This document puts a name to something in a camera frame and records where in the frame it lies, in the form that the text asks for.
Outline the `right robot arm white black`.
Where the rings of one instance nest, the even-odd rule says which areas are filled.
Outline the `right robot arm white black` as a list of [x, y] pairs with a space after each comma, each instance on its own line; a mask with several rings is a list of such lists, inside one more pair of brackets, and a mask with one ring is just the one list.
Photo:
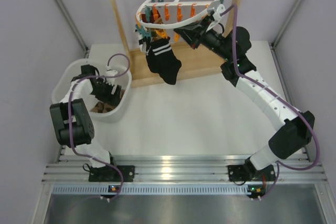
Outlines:
[[245, 160], [243, 168], [251, 180], [258, 180], [264, 168], [274, 162], [287, 159], [299, 149], [316, 139], [313, 131], [314, 115], [300, 112], [264, 80], [252, 64], [246, 52], [251, 48], [250, 35], [244, 27], [235, 27], [226, 37], [210, 28], [211, 18], [174, 29], [191, 48], [203, 45], [223, 58], [224, 78], [247, 95], [266, 115], [275, 134], [268, 144]]

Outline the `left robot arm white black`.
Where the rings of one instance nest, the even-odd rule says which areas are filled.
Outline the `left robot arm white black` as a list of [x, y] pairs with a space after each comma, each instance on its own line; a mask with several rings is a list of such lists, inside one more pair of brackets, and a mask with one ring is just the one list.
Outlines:
[[84, 99], [92, 95], [102, 103], [118, 106], [121, 86], [115, 86], [114, 80], [122, 75], [112, 69], [100, 75], [92, 65], [81, 66], [81, 74], [71, 79], [65, 97], [49, 108], [58, 143], [87, 158], [91, 163], [89, 172], [106, 180], [116, 179], [119, 169], [110, 152], [95, 140], [95, 128]]

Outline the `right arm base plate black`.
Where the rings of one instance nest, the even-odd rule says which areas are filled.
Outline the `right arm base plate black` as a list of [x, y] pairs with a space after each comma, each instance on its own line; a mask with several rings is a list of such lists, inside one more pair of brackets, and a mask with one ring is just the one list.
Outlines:
[[272, 165], [262, 170], [250, 170], [245, 165], [228, 165], [229, 181], [235, 184], [243, 182], [273, 182], [276, 178], [276, 172]]

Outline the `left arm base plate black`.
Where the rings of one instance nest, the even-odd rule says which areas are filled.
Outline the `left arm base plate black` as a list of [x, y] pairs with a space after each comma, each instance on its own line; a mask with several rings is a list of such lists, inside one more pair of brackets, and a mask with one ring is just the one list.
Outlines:
[[[121, 176], [118, 171], [109, 166], [93, 168], [84, 164], [83, 169], [89, 173], [88, 181], [90, 182], [121, 182]], [[118, 165], [117, 169], [121, 172], [124, 182], [133, 182], [135, 166]]]

